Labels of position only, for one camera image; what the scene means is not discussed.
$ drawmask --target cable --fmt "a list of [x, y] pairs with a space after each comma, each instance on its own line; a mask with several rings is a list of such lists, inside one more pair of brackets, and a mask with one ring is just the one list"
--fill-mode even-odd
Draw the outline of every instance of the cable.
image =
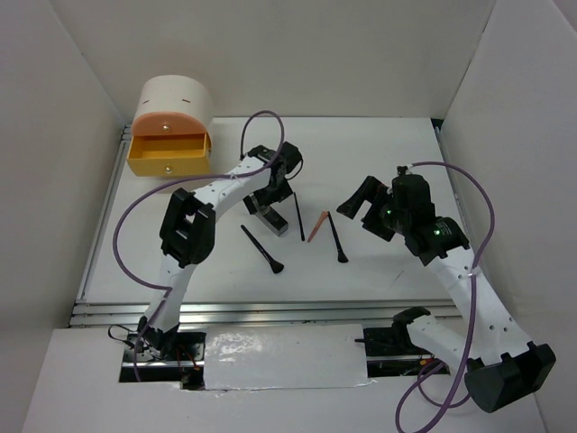
[[[461, 167], [457, 167], [456, 165], [450, 164], [448, 162], [423, 161], [412, 164], [410, 167], [421, 167], [425, 165], [436, 165], [460, 172], [464, 177], [470, 180], [471, 183], [479, 190], [479, 192], [485, 199], [485, 203], [487, 203], [487, 208], [489, 209], [490, 214], [489, 230], [485, 235], [485, 238], [481, 242], [481, 246], [477, 250], [477, 253], [475, 254], [474, 259], [472, 261], [472, 270], [474, 270], [479, 265], [481, 256], [485, 251], [485, 248], [487, 247], [487, 244], [489, 243], [491, 237], [493, 236], [493, 232], [495, 231], [495, 209], [490, 201], [489, 195], [487, 194], [487, 191], [485, 191], [485, 189], [481, 186], [481, 184], [471, 174], [469, 174]], [[475, 329], [476, 315], [477, 315], [477, 275], [473, 274], [471, 277], [471, 313], [469, 315], [469, 326], [467, 327], [467, 337], [465, 338], [465, 347], [463, 349], [463, 356], [461, 358], [461, 362], [459, 363], [459, 367], [457, 368], [457, 373], [454, 376], [453, 385], [451, 385], [451, 389], [449, 390], [449, 393], [444, 399], [444, 402], [441, 405], [439, 411], [424, 427], [422, 427], [420, 430], [417, 430], [415, 433], [426, 433], [427, 431], [431, 431], [431, 429], [438, 424], [441, 418], [451, 407], [454, 395], [457, 393], [459, 384], [461, 383], [461, 379], [464, 376], [467, 360], [469, 358], [469, 353], [471, 352], [472, 337]], [[407, 400], [408, 396], [416, 388], [418, 388], [421, 383], [423, 383], [427, 378], [429, 378], [432, 374], [439, 371], [441, 368], [443, 368], [443, 364], [439, 364], [437, 367], [435, 367], [428, 373], [425, 373], [420, 378], [417, 377], [417, 381], [413, 383], [407, 389], [405, 394], [401, 397], [400, 401], [398, 402], [397, 410], [395, 410], [395, 424], [397, 426], [397, 430], [399, 433], [406, 433], [405, 430], [403, 430], [403, 428], [400, 426], [400, 412], [402, 411], [403, 405], [405, 404], [405, 401]]]
[[277, 121], [279, 122], [280, 125], [280, 130], [282, 133], [282, 136], [280, 137], [280, 145], [279, 145], [279, 149], [280, 146], [282, 146], [282, 144], [285, 142], [285, 127], [284, 124], [282, 123], [282, 120], [280, 119], [280, 116], [275, 113], [274, 111], [271, 110], [261, 110], [261, 111], [257, 111], [255, 114], [253, 114], [251, 117], [248, 118], [248, 120], [246, 121], [246, 123], [243, 126], [243, 131], [241, 132], [241, 158], [244, 158], [244, 136], [246, 135], [246, 129], [249, 126], [249, 123], [251, 122], [251, 120], [255, 117], [258, 117], [260, 115], [271, 115], [272, 117], [274, 117], [275, 119], [277, 119]]
[[[430, 363], [426, 364], [423, 366], [423, 368], [420, 369], [420, 371], [418, 372], [417, 375], [417, 379], [420, 380], [421, 377], [423, 376], [423, 374], [425, 373], [425, 371], [431, 366], [431, 365], [436, 365], [441, 363], [442, 366], [444, 366], [444, 362], [440, 361], [438, 359], [435, 359], [433, 361], [431, 361]], [[431, 399], [428, 395], [426, 395], [425, 390], [423, 389], [423, 381], [420, 380], [418, 381], [418, 390], [421, 392], [421, 395], [423, 396], [423, 398], [425, 400], [427, 400], [429, 403], [431, 403], [433, 406], [436, 406], [437, 408], [440, 408], [443, 406], [443, 403], [437, 403], [436, 401], [434, 401], [433, 399]], [[449, 409], [455, 409], [458, 408], [460, 406], [462, 406], [463, 404], [465, 404], [467, 401], [469, 401], [469, 399], [471, 398], [471, 395], [467, 392], [467, 395], [464, 396], [464, 398], [457, 402], [457, 403], [453, 403], [449, 406]]]
[[[259, 117], [261, 115], [272, 115], [275, 119], [277, 119], [277, 122], [279, 122], [279, 129], [280, 129], [279, 147], [277, 148], [277, 151], [274, 152], [274, 154], [272, 155], [272, 157], [270, 158], [270, 160], [266, 164], [264, 164], [262, 167], [260, 167], [259, 169], [255, 170], [255, 171], [250, 171], [247, 173], [234, 175], [234, 177], [237, 179], [249, 178], [251, 176], [254, 176], [255, 174], [259, 174], [259, 173], [267, 170], [279, 157], [280, 151], [282, 149], [282, 144], [285, 142], [285, 125], [282, 123], [282, 119], [280, 118], [280, 116], [277, 115], [275, 112], [270, 111], [270, 110], [257, 111], [256, 113], [251, 115], [246, 120], [246, 122], [244, 123], [243, 133], [241, 135], [241, 155], [243, 155], [244, 136], [246, 134], [246, 129], [247, 129], [248, 125], [252, 122], [252, 120], [254, 120], [256, 117]], [[158, 187], [151, 189], [150, 191], [142, 194], [140, 197], [138, 197], [129, 207], [126, 208], [126, 210], [123, 212], [123, 214], [118, 219], [118, 223], [116, 223], [116, 228], [114, 229], [114, 234], [113, 234], [113, 239], [112, 239], [112, 251], [114, 254], [114, 258], [116, 259], [116, 262], [118, 263], [118, 266], [120, 266], [120, 269], [131, 280], [138, 282], [142, 286], [148, 287], [149, 289], [163, 290], [164, 291], [164, 297], [160, 301], [159, 306], [151, 314], [151, 317], [148, 319], [146, 325], [144, 325], [144, 327], [142, 327], [141, 331], [136, 336], [136, 341], [134, 342], [133, 369], [134, 369], [134, 375], [136, 376], [136, 380], [138, 382], [141, 381], [141, 377], [138, 374], [136, 348], [138, 347], [138, 344], [140, 343], [142, 336], [144, 335], [146, 330], [152, 326], [152, 324], [154, 323], [154, 321], [156, 320], [156, 318], [158, 317], [158, 315], [160, 314], [160, 312], [164, 308], [166, 300], [167, 300], [168, 296], [170, 295], [170, 293], [172, 292], [172, 288], [170, 286], [160, 286], [159, 284], [154, 284], [154, 283], [145, 281], [145, 280], [141, 279], [140, 277], [134, 275], [126, 267], [126, 265], [123, 262], [122, 257], [120, 256], [120, 253], [118, 251], [118, 236], [120, 234], [120, 230], [122, 229], [124, 221], [130, 215], [130, 213], [134, 210], [135, 207], [137, 207], [139, 204], [141, 204], [146, 198], [150, 197], [153, 194], [156, 194], [157, 192], [159, 192], [163, 189], [166, 189], [168, 187], [172, 187], [174, 185], [178, 185], [180, 183], [189, 182], [191, 180], [215, 180], [215, 179], [230, 179], [230, 178], [231, 178], [231, 176], [228, 176], [226, 174], [206, 174], [206, 175], [199, 175], [199, 176], [190, 176], [188, 178], [172, 180], [170, 182], [164, 183], [164, 184], [159, 185]]]
[[192, 361], [192, 365], [194, 366], [195, 370], [198, 370], [198, 366], [197, 366], [197, 362], [195, 361], [195, 358], [193, 355], [191, 355], [188, 350], [186, 349], [186, 347], [184, 347], [183, 345], [179, 345], [179, 347], [182, 349], [182, 352], [185, 353], [186, 356], [188, 356], [188, 359], [190, 361]]
[[113, 327], [119, 327], [125, 331], [127, 331], [129, 334], [132, 332], [128, 327], [125, 327], [123, 325], [111, 325], [110, 327], [108, 327], [108, 337], [113, 339], [114, 341], [120, 341], [121, 343], [124, 343], [125, 345], [127, 345], [128, 347], [130, 347], [131, 349], [134, 349], [134, 343], [132, 341], [129, 340], [123, 340], [122, 338], [118, 338], [116, 336], [112, 335], [112, 328]]

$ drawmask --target black stick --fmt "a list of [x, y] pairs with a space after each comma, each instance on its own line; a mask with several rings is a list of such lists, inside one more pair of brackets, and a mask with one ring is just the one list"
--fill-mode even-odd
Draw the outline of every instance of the black stick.
[[256, 249], [259, 250], [259, 252], [261, 252], [262, 256], [265, 259], [267, 259], [267, 262], [269, 263], [270, 268], [272, 269], [272, 273], [280, 273], [282, 272], [283, 269], [285, 269], [285, 265], [274, 260], [272, 256], [269, 253], [267, 253], [267, 250], [264, 249], [261, 243], [256, 240], [256, 238], [252, 235], [251, 232], [249, 232], [248, 228], [246, 228], [244, 225], [241, 224], [241, 229], [247, 236], [249, 236], [249, 239], [251, 240], [252, 244], [256, 246]]
[[305, 242], [305, 229], [303, 228], [303, 220], [300, 217], [300, 208], [298, 207], [298, 200], [297, 200], [297, 193], [293, 193], [295, 196], [295, 206], [297, 207], [297, 217], [298, 217], [298, 226], [300, 227], [300, 240]]
[[330, 212], [328, 213], [328, 222], [331, 223], [331, 230], [333, 230], [334, 243], [336, 244], [336, 251], [338, 252], [338, 261], [339, 263], [347, 263], [349, 259], [344, 255], [341, 241], [339, 241], [339, 235], [336, 233], [336, 227], [334, 226], [333, 216]]

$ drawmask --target orange stick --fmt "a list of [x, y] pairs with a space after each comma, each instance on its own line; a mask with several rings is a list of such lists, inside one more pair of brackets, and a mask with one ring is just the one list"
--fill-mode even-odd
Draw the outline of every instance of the orange stick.
[[316, 221], [316, 225], [315, 225], [315, 228], [313, 228], [313, 231], [310, 232], [310, 236], [308, 237], [307, 242], [310, 242], [313, 240], [313, 237], [315, 237], [316, 232], [318, 232], [318, 229], [321, 228], [323, 221], [325, 221], [327, 217], [328, 217], [328, 212], [326, 212], [326, 211], [321, 212], [321, 216], [318, 218], [318, 221]]

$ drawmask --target white plastic sheet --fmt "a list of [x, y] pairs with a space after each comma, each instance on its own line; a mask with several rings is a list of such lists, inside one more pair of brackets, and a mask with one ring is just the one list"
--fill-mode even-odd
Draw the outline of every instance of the white plastic sheet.
[[349, 388], [369, 383], [361, 325], [221, 327], [206, 334], [208, 390]]

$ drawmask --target rectangular opening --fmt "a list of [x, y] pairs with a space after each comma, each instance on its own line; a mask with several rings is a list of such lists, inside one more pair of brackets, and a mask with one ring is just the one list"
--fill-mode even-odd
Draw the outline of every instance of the rectangular opening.
[[134, 137], [130, 159], [203, 158], [206, 134]]
[[[389, 327], [365, 328], [365, 354], [367, 373], [370, 378], [416, 376], [433, 356], [427, 351], [414, 347], [407, 349], [394, 342], [395, 332]], [[138, 357], [139, 375], [143, 382], [180, 382], [184, 390], [203, 391], [205, 389], [205, 332], [179, 332], [174, 353], [159, 359], [153, 349], [144, 350]], [[130, 334], [128, 341], [134, 343], [136, 334]], [[133, 369], [134, 351], [124, 349], [119, 382], [137, 382]], [[187, 355], [195, 360], [193, 363]], [[449, 374], [444, 367], [435, 374]]]

